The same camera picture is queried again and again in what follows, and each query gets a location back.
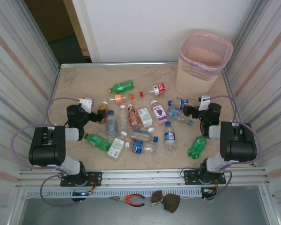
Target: bottle cap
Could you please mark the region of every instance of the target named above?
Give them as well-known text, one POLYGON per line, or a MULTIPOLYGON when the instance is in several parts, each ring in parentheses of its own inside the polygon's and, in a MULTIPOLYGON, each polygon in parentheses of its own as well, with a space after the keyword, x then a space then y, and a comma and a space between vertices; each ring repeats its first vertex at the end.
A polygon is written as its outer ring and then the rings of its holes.
POLYGON ((128 136, 128 134, 125 131, 122 131, 121 134, 124 136, 128 136))
POLYGON ((158 137, 153 137, 153 142, 157 143, 158 142, 158 137))
POLYGON ((155 129, 154 129, 154 127, 150 127, 147 131, 152 134, 152 133, 154 133, 155 129))

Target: clear plastic bottle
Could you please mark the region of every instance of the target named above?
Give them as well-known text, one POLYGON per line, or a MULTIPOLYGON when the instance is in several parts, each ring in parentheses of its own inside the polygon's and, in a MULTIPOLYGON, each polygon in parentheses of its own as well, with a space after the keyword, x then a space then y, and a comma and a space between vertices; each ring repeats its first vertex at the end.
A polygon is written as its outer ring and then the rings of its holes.
POLYGON ((114 141, 112 142, 112 145, 107 152, 108 156, 110 156, 112 159, 115 160, 118 159, 125 145, 126 138, 127 138, 127 133, 122 131, 120 133, 120 136, 115 138, 114 141))
POLYGON ((168 116, 165 113, 163 106, 157 102, 157 100, 153 100, 151 102, 153 114, 158 122, 159 125, 164 124, 168 121, 168 116))
POLYGON ((200 102, 196 101, 194 99, 180 99, 180 98, 176 98, 174 100, 169 101, 168 105, 169 106, 177 107, 180 110, 182 110, 184 105, 199 106, 200 102))
POLYGON ((170 122, 165 123, 164 142, 165 142, 165 147, 168 150, 176 149, 175 133, 173 132, 173 128, 171 127, 170 122))
POLYGON ((128 93, 110 94, 108 96, 108 102, 111 105, 122 104, 132 99, 134 99, 134 94, 128 93))
POLYGON ((139 116, 135 113, 132 104, 128 105, 128 115, 129 115, 129 123, 131 128, 139 130, 141 128, 141 120, 139 116))
POLYGON ((113 110, 108 111, 108 116, 106 118, 106 127, 108 139, 114 139, 118 135, 118 126, 113 110))
POLYGON ((129 130, 128 137, 133 141, 143 141, 143 142, 158 142, 158 137, 151 135, 148 131, 142 130, 129 130))
POLYGON ((125 105, 120 106, 120 119, 118 129, 120 132, 128 131, 128 113, 125 105))
POLYGON ((148 154, 156 153, 156 144, 145 143, 142 141, 126 142, 125 148, 131 149, 132 152, 141 154, 142 152, 148 154))
POLYGON ((173 105, 170 106, 167 110, 167 115, 174 121, 177 121, 178 123, 186 124, 190 127, 193 124, 193 121, 189 119, 190 117, 185 116, 179 108, 173 105))
POLYGON ((105 102, 105 101, 102 102, 102 105, 99 106, 97 115, 101 115, 103 118, 100 122, 98 121, 98 123, 106 123, 106 118, 108 115, 108 103, 107 102, 105 102))
POLYGON ((165 83, 150 85, 140 92, 140 97, 144 97, 147 95, 157 96, 157 95, 164 94, 168 90, 169 87, 165 83))

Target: floor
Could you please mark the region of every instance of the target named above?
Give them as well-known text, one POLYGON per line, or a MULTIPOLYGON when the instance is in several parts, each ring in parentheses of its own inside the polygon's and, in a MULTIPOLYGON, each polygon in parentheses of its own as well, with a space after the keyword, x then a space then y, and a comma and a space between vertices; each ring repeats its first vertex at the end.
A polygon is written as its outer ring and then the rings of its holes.
MULTIPOLYGON (((68 199, 50 199, 69 203, 68 199)), ((181 199, 173 214, 162 204, 150 207, 150 198, 133 200, 140 208, 108 198, 86 199, 82 204, 52 207, 41 199, 27 200, 21 225, 268 225, 258 187, 229 187, 213 200, 181 199)))

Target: water bottle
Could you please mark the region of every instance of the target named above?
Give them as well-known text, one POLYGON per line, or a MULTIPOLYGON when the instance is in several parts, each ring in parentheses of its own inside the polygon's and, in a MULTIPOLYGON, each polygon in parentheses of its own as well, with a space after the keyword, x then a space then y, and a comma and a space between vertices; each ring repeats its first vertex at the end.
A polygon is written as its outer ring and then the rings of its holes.
POLYGON ((188 156, 192 157, 193 159, 199 158, 206 144, 207 144, 206 137, 204 136, 197 137, 196 140, 193 142, 191 148, 187 152, 188 156))
POLYGON ((118 134, 117 121, 114 116, 113 110, 108 111, 108 116, 106 118, 107 125, 107 136, 109 140, 114 139, 118 134))
POLYGON ((156 145, 145 143, 142 141, 134 141, 134 142, 126 142, 125 148, 132 149, 132 152, 141 154, 142 152, 148 154, 155 154, 156 153, 156 145))
POLYGON ((125 105, 120 106, 119 131, 128 131, 128 112, 125 105))
POLYGON ((170 106, 167 110, 167 115, 169 115, 171 119, 179 123, 189 125, 190 127, 193 124, 193 121, 189 119, 190 117, 185 116, 183 112, 177 107, 170 106))
POLYGON ((99 135, 86 134, 84 138, 89 144, 101 149, 102 151, 108 151, 111 146, 111 143, 108 140, 100 137, 99 135))
POLYGON ((173 128, 171 127, 170 122, 168 121, 165 122, 164 142, 165 142, 165 147, 168 150, 176 149, 175 133, 173 132, 173 128))

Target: brown bottle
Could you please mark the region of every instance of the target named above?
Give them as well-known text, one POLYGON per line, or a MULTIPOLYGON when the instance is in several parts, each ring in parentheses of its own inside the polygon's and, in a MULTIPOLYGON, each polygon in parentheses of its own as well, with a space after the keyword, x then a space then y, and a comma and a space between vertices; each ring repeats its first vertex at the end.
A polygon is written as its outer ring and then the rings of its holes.
POLYGON ((131 128, 139 130, 141 128, 141 120, 139 116, 135 113, 132 104, 128 105, 128 113, 129 113, 129 123, 131 128))

